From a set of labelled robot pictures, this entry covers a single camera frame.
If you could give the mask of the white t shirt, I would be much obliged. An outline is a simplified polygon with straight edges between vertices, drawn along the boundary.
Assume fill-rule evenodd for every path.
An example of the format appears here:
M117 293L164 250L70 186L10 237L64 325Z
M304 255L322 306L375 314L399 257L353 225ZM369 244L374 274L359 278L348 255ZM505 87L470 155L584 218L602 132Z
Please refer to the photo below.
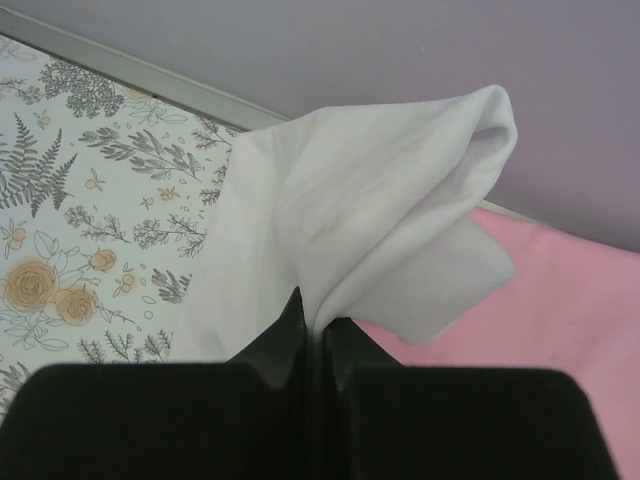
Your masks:
M424 345L513 276L471 216L517 143L506 90L327 107L239 135L170 357L225 361L302 298Z

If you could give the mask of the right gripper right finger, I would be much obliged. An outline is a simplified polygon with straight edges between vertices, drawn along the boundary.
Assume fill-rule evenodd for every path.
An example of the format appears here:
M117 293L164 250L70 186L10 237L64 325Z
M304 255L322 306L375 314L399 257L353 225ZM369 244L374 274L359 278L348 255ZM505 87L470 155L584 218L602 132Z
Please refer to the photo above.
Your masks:
M324 332L329 479L614 479L576 382L549 369L405 367L349 319Z

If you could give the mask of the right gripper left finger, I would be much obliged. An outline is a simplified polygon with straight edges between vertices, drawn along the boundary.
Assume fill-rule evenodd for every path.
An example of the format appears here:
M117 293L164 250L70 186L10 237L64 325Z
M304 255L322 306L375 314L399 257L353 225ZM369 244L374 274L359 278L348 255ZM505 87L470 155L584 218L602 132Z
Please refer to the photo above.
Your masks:
M58 364L1 426L5 479L301 479L306 328L293 293L224 363Z

